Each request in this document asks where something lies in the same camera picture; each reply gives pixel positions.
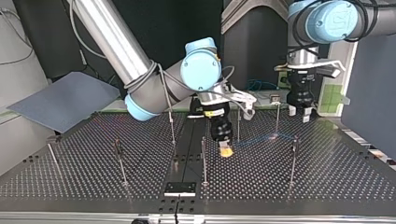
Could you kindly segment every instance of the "black surface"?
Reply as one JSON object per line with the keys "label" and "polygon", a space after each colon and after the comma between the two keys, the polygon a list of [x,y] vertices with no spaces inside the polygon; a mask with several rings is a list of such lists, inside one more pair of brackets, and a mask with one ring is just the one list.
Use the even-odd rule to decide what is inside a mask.
{"label": "black surface", "polygon": [[[113,2],[147,55],[164,68],[182,59],[185,44],[193,40],[212,36],[220,47],[222,0]],[[70,24],[67,0],[14,0],[14,4],[47,77],[56,80],[70,71],[84,69],[80,49],[101,79],[110,80],[114,75],[106,60],[79,46]],[[82,39],[100,52],[79,18],[75,19]],[[97,76],[90,68],[85,72]],[[117,78],[113,85],[123,89]]]}
{"label": "black surface", "polygon": [[269,7],[256,7],[224,35],[224,65],[234,65],[233,85],[245,90],[249,79],[277,84],[274,67],[286,62],[287,23]]}
{"label": "black surface", "polygon": [[13,0],[23,29],[47,77],[84,69],[61,0]]}
{"label": "black surface", "polygon": [[195,182],[169,182],[166,184],[165,193],[195,193]]}

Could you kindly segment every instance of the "cable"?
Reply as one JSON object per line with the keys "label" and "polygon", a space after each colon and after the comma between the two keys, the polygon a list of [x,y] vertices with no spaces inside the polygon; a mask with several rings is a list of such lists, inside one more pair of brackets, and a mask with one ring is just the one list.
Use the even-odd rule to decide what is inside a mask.
{"label": "cable", "polygon": [[367,12],[367,8],[362,4],[360,0],[347,0],[349,3],[352,3],[354,5],[357,5],[358,7],[361,8],[363,11],[363,31],[361,32],[361,35],[356,38],[356,39],[346,39],[346,42],[354,43],[360,41],[362,38],[366,37],[368,35],[368,29],[369,29],[369,14]]}
{"label": "cable", "polygon": [[70,21],[71,21],[71,23],[72,23],[73,32],[75,33],[75,36],[76,36],[78,42],[79,42],[87,51],[89,51],[90,53],[92,53],[92,54],[94,54],[94,55],[96,55],[96,56],[98,56],[98,57],[100,57],[100,58],[105,59],[105,58],[106,58],[105,55],[100,54],[100,53],[94,51],[93,49],[91,49],[90,47],[88,47],[88,45],[85,44],[85,42],[84,42],[84,41],[82,40],[82,38],[79,36],[78,31],[77,31],[77,28],[76,28],[75,21],[74,21],[74,13],[73,13],[73,7],[74,7],[75,1],[76,1],[76,0],[71,0],[71,2],[70,2],[70,8],[69,8],[69,13],[70,13]]}
{"label": "cable", "polygon": [[254,90],[254,86],[256,85],[256,83],[260,83],[261,84],[260,87],[258,88],[258,90],[262,89],[262,84],[273,86],[277,90],[279,90],[279,87],[276,84],[271,83],[271,82],[265,82],[265,81],[261,81],[261,80],[257,80],[257,79],[250,79],[250,80],[247,81],[247,83],[253,82],[253,81],[254,81],[253,85],[252,86],[249,85],[249,87],[247,88],[248,91],[253,91]]}
{"label": "cable", "polygon": [[2,16],[3,16],[3,19],[4,19],[5,23],[15,32],[15,34],[17,35],[17,37],[18,37],[27,47],[30,48],[29,53],[28,53],[25,57],[23,57],[23,58],[21,58],[21,59],[18,59],[18,60],[15,60],[15,61],[11,61],[11,62],[0,63],[0,65],[7,65],[7,64],[12,64],[12,63],[19,63],[19,62],[22,62],[22,61],[24,61],[24,60],[30,58],[30,56],[32,56],[34,50],[33,50],[32,46],[30,45],[30,43],[27,41],[27,39],[28,39],[27,36],[25,36],[25,39],[26,39],[26,40],[23,39],[23,38],[21,37],[21,35],[18,33],[18,31],[17,31],[17,29],[15,28],[15,26],[14,26],[14,25],[11,23],[11,21],[7,18],[6,13],[10,13],[11,15],[13,15],[13,16],[14,16],[16,19],[18,19],[18,20],[20,20],[20,17],[18,16],[18,14],[17,14],[16,12],[14,12],[14,11],[8,9],[8,8],[5,8],[5,7],[0,7],[0,12],[2,12]]}
{"label": "cable", "polygon": [[6,24],[8,25],[9,28],[11,28],[14,33],[18,36],[18,38],[29,48],[32,47],[32,45],[28,42],[28,38],[27,36],[25,37],[25,39],[22,38],[22,36],[20,35],[20,33],[18,33],[17,29],[15,28],[15,26],[12,24],[12,22],[9,20],[9,18],[6,16],[6,13],[10,13],[11,15],[13,15],[17,20],[21,20],[20,17],[18,16],[18,14],[8,8],[4,8],[4,7],[0,7],[0,11],[3,12],[3,20],[6,22]]}
{"label": "cable", "polygon": [[310,48],[313,48],[313,47],[317,47],[318,46],[317,44],[310,44],[310,45],[304,45],[303,44],[303,42],[302,42],[303,39],[300,37],[300,35],[298,34],[298,31],[297,31],[297,22],[310,7],[312,7],[313,5],[315,5],[317,3],[321,3],[321,2],[322,2],[322,0],[314,1],[311,4],[308,4],[305,8],[303,8],[303,10],[301,10],[297,14],[297,16],[296,16],[296,18],[295,18],[295,20],[293,22],[291,30],[292,30],[293,38],[295,39],[295,41],[297,42],[297,44],[299,45],[300,48],[299,49],[294,49],[290,53],[293,53],[293,52],[298,51],[300,49],[304,49],[307,52],[309,52],[309,53],[317,56],[318,58],[320,58],[320,55],[317,52],[314,52],[313,50],[310,49]]}
{"label": "cable", "polygon": [[19,63],[21,61],[24,61],[24,60],[28,59],[32,54],[33,54],[33,49],[30,49],[29,54],[27,56],[25,56],[24,58],[18,59],[18,60],[13,61],[13,62],[0,63],[0,65],[6,65],[6,64],[11,64],[11,63]]}
{"label": "cable", "polygon": [[224,78],[224,80],[228,80],[228,78],[230,78],[233,75],[233,72],[235,71],[235,66],[225,66],[225,67],[223,67],[223,69],[221,69],[221,73],[222,73],[222,71],[224,71],[224,70],[226,70],[228,68],[231,68],[231,71],[227,75],[227,77]]}

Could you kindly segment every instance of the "gray panel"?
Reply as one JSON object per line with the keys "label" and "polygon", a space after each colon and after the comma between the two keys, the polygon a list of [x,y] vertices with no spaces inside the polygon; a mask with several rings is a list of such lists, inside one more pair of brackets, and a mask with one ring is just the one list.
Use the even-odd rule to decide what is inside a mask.
{"label": "gray panel", "polygon": [[65,133],[120,95],[119,90],[80,72],[73,72],[8,107],[52,130]]}
{"label": "gray panel", "polygon": [[342,122],[353,132],[396,158],[396,35],[364,38],[358,45]]}

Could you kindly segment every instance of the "metal rod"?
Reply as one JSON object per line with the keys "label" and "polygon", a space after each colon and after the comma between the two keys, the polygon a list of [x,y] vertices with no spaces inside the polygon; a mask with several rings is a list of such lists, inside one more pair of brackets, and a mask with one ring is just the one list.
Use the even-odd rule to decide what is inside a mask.
{"label": "metal rod", "polygon": [[171,123],[171,130],[172,130],[172,144],[176,144],[176,139],[175,139],[175,127],[174,127],[174,122],[172,118],[172,111],[169,110],[169,122]]}
{"label": "metal rod", "polygon": [[51,155],[53,161],[55,162],[56,168],[58,169],[58,173],[59,173],[59,175],[61,176],[61,179],[63,179],[62,173],[61,173],[61,167],[59,166],[59,162],[58,162],[58,160],[56,159],[56,156],[55,156],[55,153],[54,153],[54,151],[53,151],[52,145],[51,145],[50,143],[48,143],[47,146],[49,147],[50,155]]}
{"label": "metal rod", "polygon": [[55,153],[53,153],[52,145],[50,143],[48,143],[47,146],[49,147],[49,152],[53,158],[53,161],[55,161],[55,163],[58,165],[58,160],[56,160]]}
{"label": "metal rod", "polygon": [[124,170],[124,167],[123,167],[123,163],[122,163],[122,158],[120,158],[120,167],[121,167],[121,171],[122,171],[122,176],[123,176],[123,179],[124,179],[124,185],[125,186],[127,186],[127,185],[129,185],[128,184],[128,181],[127,181],[127,179],[126,179],[126,174],[125,174],[125,170]]}
{"label": "metal rod", "polygon": [[277,104],[275,133],[278,133],[278,129],[279,129],[279,114],[280,114],[280,104]]}
{"label": "metal rod", "polygon": [[238,142],[240,138],[241,108],[238,107]]}
{"label": "metal rod", "polygon": [[291,175],[290,175],[290,187],[294,185],[294,172],[297,158],[297,151],[299,150],[299,138],[297,136],[294,137],[292,150],[293,150],[293,164],[291,166]]}
{"label": "metal rod", "polygon": [[294,170],[295,170],[295,165],[296,165],[296,153],[295,151],[293,152],[293,165],[291,166],[291,176],[290,176],[290,185],[294,185]]}
{"label": "metal rod", "polygon": [[149,57],[112,1],[71,1],[75,1],[75,12],[125,85],[149,70]]}
{"label": "metal rod", "polygon": [[207,182],[207,176],[206,176],[206,146],[205,146],[205,138],[202,137],[202,141],[201,141],[201,154],[202,154],[202,159],[204,161],[204,186],[207,186],[209,183]]}

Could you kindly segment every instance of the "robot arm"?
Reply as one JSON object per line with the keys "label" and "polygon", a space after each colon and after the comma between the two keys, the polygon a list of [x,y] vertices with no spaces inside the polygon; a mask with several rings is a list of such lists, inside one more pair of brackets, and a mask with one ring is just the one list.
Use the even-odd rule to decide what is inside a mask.
{"label": "robot arm", "polygon": [[295,1],[289,10],[288,103],[309,108],[316,74],[336,77],[345,67],[318,58],[318,44],[359,41],[368,35],[396,34],[396,5],[385,0]]}
{"label": "robot arm", "polygon": [[[241,107],[247,113],[245,118],[254,115],[256,98],[233,88],[225,89],[226,80],[221,78],[221,64],[212,38],[187,44],[186,57],[163,71],[142,50],[110,0],[69,0],[69,3],[125,84],[128,90],[125,104],[135,119],[152,119],[199,92],[207,109],[205,116],[212,121],[212,138],[220,146],[230,147],[231,125],[224,132],[224,122],[218,122],[231,124],[227,119],[228,102],[244,103]],[[218,110],[216,114],[209,113],[211,107]]]}

